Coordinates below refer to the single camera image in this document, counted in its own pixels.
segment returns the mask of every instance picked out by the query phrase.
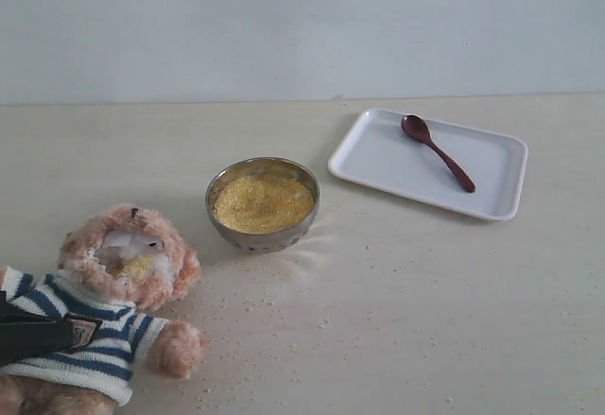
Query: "white tray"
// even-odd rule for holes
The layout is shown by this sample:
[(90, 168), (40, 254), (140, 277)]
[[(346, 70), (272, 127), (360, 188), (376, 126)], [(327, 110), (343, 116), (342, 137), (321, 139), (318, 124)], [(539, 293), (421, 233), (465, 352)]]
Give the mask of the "white tray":
[(433, 150), (404, 134), (403, 116), (383, 109), (360, 114), (330, 158), (330, 172), (468, 216), (503, 221), (516, 215), (527, 161), (523, 141), (423, 117), (435, 143), (475, 183), (475, 192), (467, 193)]

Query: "blue and white striped shirt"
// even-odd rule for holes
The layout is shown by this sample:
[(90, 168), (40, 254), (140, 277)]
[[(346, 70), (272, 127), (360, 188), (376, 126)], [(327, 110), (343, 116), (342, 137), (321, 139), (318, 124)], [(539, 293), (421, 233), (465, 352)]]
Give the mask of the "blue and white striped shirt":
[(47, 274), (37, 284), (32, 275), (8, 268), (1, 290), (7, 300), (32, 314), (55, 319), (66, 315), (101, 320), (93, 341), (82, 349), (26, 358), (0, 368), (0, 373), (95, 389), (119, 405), (132, 395), (129, 381), (135, 361), (144, 360), (166, 319), (138, 313), (129, 302), (107, 302), (69, 279), (64, 270)]

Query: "spoon handle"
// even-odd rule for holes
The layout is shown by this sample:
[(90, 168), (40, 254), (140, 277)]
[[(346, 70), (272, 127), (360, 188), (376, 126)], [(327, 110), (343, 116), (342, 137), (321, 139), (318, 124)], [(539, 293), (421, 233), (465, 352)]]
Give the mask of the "spoon handle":
[(435, 143), (430, 141), (427, 143), (427, 145), (433, 150), (435, 150), (435, 153), (437, 153), (441, 157), (443, 162), (447, 164), (447, 167), (450, 168), (450, 171), (452, 171), (452, 174), (454, 174), (454, 177), (456, 177), (456, 180), (462, 186), (462, 188), (464, 188), (469, 193), (474, 193), (475, 184), (473, 183), (473, 181), (471, 181), (471, 178), (466, 175), (466, 172), (464, 172), (464, 170), (454, 160), (452, 160), (449, 155), (447, 155), (443, 150), (438, 148)]

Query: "plush toy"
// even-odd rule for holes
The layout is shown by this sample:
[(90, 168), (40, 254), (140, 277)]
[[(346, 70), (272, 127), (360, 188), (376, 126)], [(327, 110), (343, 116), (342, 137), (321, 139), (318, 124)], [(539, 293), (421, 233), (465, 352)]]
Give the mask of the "plush toy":
[(0, 368), (0, 414), (107, 415), (131, 395), (133, 365), (188, 378), (207, 343), (179, 320), (151, 317), (199, 279), (199, 261), (155, 210), (119, 204), (69, 233), (58, 271), (34, 282), (0, 269), (0, 290), (25, 311), (74, 324), (73, 350)]

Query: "white table surface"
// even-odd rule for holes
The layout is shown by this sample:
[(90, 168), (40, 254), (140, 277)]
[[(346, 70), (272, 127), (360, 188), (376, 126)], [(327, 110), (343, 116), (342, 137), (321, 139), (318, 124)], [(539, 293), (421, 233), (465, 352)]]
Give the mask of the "white table surface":
[[(333, 178), (329, 156), (375, 106), (523, 139), (517, 216)], [(118, 414), (602, 414), (604, 135), (605, 95), (0, 108), (0, 262), (52, 269), (71, 228), (121, 201), (162, 210), (199, 251), (203, 280), (158, 314), (212, 350), (188, 381), (138, 371)], [(249, 257), (203, 195), (259, 155), (307, 165), (321, 207), (297, 246)]]

